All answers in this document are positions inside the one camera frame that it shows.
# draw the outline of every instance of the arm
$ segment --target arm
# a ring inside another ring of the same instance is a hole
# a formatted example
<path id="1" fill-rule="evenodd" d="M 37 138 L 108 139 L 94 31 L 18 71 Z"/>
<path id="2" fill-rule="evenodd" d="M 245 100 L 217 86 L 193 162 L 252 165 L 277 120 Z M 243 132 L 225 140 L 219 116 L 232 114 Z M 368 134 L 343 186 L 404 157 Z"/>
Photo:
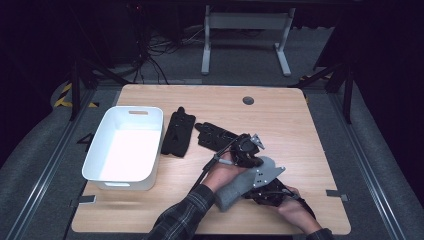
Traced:
<path id="1" fill-rule="evenodd" d="M 299 195 L 296 188 L 287 187 L 290 191 Z M 279 207 L 270 207 L 289 223 L 297 226 L 307 235 L 307 240 L 333 240 L 329 229 L 323 229 L 308 211 L 296 200 L 287 197 Z"/>
<path id="2" fill-rule="evenodd" d="M 225 153 L 221 158 L 231 160 L 231 155 Z M 159 216 L 153 229 L 143 239 L 191 239 L 214 204 L 214 193 L 244 170 L 234 165 L 216 163 L 197 188 Z"/>

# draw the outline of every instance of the dark background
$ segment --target dark background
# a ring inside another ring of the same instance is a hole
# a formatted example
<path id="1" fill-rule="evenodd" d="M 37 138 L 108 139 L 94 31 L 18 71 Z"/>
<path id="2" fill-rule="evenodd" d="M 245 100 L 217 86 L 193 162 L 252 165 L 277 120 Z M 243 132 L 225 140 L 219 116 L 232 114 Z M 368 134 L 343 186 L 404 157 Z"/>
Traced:
<path id="1" fill-rule="evenodd" d="M 2 165 L 22 138 L 51 112 L 50 97 L 68 80 L 77 57 L 113 67 L 132 62 L 137 51 L 126 3 L 72 3 L 72 8 L 63 2 L 40 0 L 0 4 Z M 203 23 L 202 6 L 145 10 L 143 24 L 174 41 L 185 27 Z M 359 15 L 355 11 L 299 8 L 293 27 L 339 23 L 317 66 L 351 61 L 355 82 L 370 112 L 423 203 L 422 11 L 407 1 L 376 0 L 368 1 L 358 10 Z"/>

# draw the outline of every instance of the metal leg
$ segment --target metal leg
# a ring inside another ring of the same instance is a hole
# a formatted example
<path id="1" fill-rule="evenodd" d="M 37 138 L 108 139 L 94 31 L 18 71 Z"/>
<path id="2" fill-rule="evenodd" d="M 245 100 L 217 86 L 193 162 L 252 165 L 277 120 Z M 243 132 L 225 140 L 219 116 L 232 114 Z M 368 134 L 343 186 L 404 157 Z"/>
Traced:
<path id="1" fill-rule="evenodd" d="M 205 47 L 203 49 L 203 60 L 202 60 L 202 74 L 209 74 L 209 63 L 211 57 L 211 43 L 210 43 L 210 24 L 209 24 L 210 7 L 206 6 L 205 12 Z"/>
<path id="2" fill-rule="evenodd" d="M 283 70 L 283 75 L 286 76 L 286 77 L 291 75 L 291 71 L 290 71 L 290 68 L 289 68 L 289 64 L 287 63 L 286 55 L 284 54 L 283 50 L 284 50 L 284 46 L 286 45 L 286 42 L 287 42 L 287 37 L 289 35 L 290 27 L 291 27 L 291 24 L 293 22 L 295 10 L 296 10 L 295 8 L 291 8 L 289 10 L 288 17 L 287 17 L 285 24 L 284 24 L 283 35 L 281 37 L 281 41 L 280 41 L 280 43 L 275 43 L 275 45 L 274 45 L 275 51 L 276 51 L 277 56 L 278 56 L 278 60 L 280 61 L 281 69 Z"/>

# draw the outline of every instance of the person's right hand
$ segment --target person's right hand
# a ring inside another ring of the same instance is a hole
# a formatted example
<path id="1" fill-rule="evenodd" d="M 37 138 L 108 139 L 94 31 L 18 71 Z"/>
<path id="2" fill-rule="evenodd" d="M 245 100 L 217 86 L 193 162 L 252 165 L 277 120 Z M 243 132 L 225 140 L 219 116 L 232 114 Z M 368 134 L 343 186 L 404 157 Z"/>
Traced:
<path id="1" fill-rule="evenodd" d="M 299 194 L 296 188 L 286 186 L 290 191 Z M 300 228 L 306 235 L 316 232 L 322 227 L 311 216 L 311 214 L 302 207 L 302 205 L 291 197 L 286 197 L 279 207 L 269 206 L 272 210 L 280 214 L 289 223 Z"/>

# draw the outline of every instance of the hand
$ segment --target hand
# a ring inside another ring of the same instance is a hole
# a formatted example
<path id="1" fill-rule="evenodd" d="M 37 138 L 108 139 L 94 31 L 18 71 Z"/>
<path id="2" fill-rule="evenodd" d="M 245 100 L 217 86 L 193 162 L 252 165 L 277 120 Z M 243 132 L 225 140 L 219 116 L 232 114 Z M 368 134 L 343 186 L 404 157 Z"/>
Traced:
<path id="1" fill-rule="evenodd" d="M 222 159 L 232 161 L 230 152 L 225 152 Z M 230 183 L 237 175 L 246 171 L 246 168 L 237 167 L 223 163 L 216 163 L 209 171 L 202 184 L 209 187 L 212 192 L 218 191 L 221 187 Z"/>
<path id="2" fill-rule="evenodd" d="M 299 194 L 296 188 L 286 186 L 290 191 Z M 311 214 L 302 207 L 302 205 L 291 197 L 286 197 L 279 207 L 269 207 L 280 214 L 289 223 L 300 228 L 305 234 L 309 235 L 322 227 L 311 216 Z"/>

